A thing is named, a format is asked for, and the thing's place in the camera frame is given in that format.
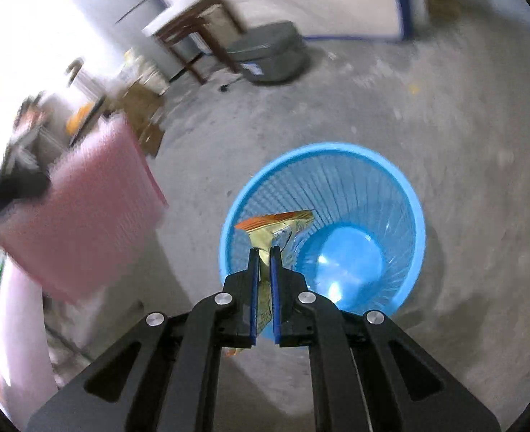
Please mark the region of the pink knitted sponge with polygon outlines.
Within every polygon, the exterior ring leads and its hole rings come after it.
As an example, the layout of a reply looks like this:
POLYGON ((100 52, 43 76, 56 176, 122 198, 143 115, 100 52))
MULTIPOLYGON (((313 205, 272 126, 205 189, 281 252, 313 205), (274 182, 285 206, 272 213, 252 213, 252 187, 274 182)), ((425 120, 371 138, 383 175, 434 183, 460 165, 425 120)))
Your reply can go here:
POLYGON ((167 203, 121 116, 64 153, 49 177, 40 200, 0 216, 0 247, 50 297, 74 303, 121 277, 167 203))

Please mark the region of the yellow snack bag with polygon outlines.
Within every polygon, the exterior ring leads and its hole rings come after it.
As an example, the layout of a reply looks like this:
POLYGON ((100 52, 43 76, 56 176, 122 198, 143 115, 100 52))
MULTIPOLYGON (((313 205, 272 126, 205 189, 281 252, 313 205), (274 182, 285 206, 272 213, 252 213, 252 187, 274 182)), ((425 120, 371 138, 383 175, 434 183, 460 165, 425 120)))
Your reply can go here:
POLYGON ((255 315, 257 336, 273 319, 270 250, 273 247, 279 247, 282 262, 286 266, 293 266, 297 256, 297 248, 314 220, 312 210, 301 210, 253 216, 235 225, 236 229, 246 233, 250 240, 250 246, 258 250, 259 272, 255 315))

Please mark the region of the blue plastic trash basket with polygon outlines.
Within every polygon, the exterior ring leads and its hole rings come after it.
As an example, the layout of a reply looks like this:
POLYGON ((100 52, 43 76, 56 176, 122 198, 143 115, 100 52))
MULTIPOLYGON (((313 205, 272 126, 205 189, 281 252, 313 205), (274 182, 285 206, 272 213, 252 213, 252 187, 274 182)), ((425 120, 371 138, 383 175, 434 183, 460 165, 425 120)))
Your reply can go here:
POLYGON ((246 268, 250 238, 238 223, 309 210, 284 266, 341 310, 393 315, 424 260, 423 211, 404 174, 380 154, 350 143, 314 143, 288 152, 246 183, 224 221, 222 279, 246 268))

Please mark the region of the pink table cover sheet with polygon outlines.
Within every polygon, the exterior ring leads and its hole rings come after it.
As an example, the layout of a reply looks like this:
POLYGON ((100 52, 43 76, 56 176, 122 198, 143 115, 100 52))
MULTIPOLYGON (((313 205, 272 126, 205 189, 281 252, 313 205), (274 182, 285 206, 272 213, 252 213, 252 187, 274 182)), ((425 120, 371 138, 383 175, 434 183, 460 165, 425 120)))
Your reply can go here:
POLYGON ((10 257, 0 276, 0 408, 23 431, 58 392, 44 326, 42 290, 10 257))

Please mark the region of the grey rice cooker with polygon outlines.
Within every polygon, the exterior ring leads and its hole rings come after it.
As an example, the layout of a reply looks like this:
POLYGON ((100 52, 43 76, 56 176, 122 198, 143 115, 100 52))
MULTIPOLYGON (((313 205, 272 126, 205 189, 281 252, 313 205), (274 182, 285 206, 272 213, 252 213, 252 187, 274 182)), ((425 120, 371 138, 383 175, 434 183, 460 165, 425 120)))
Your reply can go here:
POLYGON ((306 43, 293 22, 251 27, 226 48, 243 77, 253 84, 280 84, 300 75, 309 64, 306 43))

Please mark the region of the dark wooden stool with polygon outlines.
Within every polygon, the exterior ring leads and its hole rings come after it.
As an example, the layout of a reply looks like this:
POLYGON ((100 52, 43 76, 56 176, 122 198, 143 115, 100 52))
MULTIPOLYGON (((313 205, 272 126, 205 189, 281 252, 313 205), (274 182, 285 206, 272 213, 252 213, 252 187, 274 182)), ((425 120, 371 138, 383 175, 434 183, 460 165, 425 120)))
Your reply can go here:
POLYGON ((145 34, 152 36, 172 56, 175 56, 182 67, 201 85, 206 84, 206 79, 195 69, 194 62, 186 59, 175 49, 179 42, 192 34, 199 35, 199 38, 220 63, 225 64, 233 73, 239 73, 238 66, 226 51, 225 46, 210 31, 209 23, 203 16, 213 7, 223 11, 225 19, 236 29, 237 33, 246 33, 246 25, 228 0, 197 0, 192 3, 173 5, 159 14, 143 29, 145 34))

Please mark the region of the grey refrigerator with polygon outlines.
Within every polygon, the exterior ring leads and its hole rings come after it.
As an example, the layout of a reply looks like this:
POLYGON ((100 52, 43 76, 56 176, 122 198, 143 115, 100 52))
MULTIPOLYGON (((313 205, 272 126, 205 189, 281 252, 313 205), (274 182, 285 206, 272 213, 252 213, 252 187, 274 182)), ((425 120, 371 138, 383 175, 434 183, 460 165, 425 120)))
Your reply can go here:
POLYGON ((166 8, 162 0, 81 0, 81 3, 88 15, 106 29, 124 52, 133 49, 155 63, 167 78, 172 78, 183 69, 171 52, 143 32, 166 8))

